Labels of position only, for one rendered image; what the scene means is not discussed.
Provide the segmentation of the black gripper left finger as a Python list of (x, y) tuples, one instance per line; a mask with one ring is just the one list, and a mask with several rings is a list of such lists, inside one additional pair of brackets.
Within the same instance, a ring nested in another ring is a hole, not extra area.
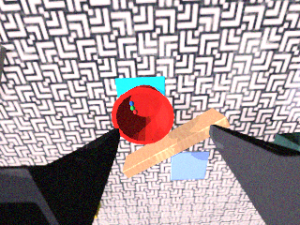
[(92, 225), (119, 141), (117, 127), (49, 164), (0, 166), (0, 203), (36, 203), (50, 225)]

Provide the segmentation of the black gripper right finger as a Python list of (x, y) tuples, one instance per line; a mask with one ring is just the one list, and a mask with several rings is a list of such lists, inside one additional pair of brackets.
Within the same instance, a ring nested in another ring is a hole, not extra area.
[(210, 125), (209, 135), (265, 225), (300, 225), (300, 152)]

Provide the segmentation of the tan wooden plank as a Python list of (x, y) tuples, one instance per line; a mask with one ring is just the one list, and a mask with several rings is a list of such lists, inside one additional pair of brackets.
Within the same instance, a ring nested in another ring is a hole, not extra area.
[(126, 157), (123, 174), (128, 178), (210, 137), (210, 125), (229, 128), (228, 118), (214, 108), (170, 131)]

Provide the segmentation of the red cup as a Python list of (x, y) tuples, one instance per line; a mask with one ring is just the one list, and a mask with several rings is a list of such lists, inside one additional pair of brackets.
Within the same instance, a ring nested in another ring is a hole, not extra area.
[[(134, 101), (134, 114), (129, 102)], [(112, 123), (120, 136), (131, 143), (149, 144), (163, 139), (173, 126), (170, 101), (151, 85), (138, 85), (122, 94), (113, 104)]]

